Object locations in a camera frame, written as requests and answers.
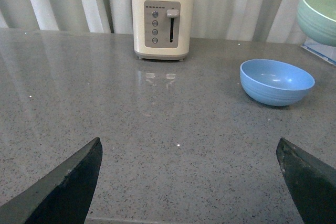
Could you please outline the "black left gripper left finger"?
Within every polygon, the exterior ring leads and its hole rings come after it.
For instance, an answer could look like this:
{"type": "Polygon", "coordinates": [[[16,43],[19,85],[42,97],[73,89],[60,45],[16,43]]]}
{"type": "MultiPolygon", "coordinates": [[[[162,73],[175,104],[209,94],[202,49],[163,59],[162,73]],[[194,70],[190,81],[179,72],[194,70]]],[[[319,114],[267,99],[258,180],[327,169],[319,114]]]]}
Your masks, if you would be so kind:
{"type": "Polygon", "coordinates": [[[1,223],[84,223],[98,181],[102,144],[94,138],[1,206],[1,223]]]}

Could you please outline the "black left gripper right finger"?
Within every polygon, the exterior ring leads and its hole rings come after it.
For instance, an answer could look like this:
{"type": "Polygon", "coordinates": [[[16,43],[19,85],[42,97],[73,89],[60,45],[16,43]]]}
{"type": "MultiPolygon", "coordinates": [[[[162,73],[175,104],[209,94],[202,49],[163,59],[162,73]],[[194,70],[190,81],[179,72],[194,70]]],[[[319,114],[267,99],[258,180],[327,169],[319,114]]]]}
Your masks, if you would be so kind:
{"type": "Polygon", "coordinates": [[[283,137],[276,156],[303,222],[335,223],[335,168],[283,137]]]}

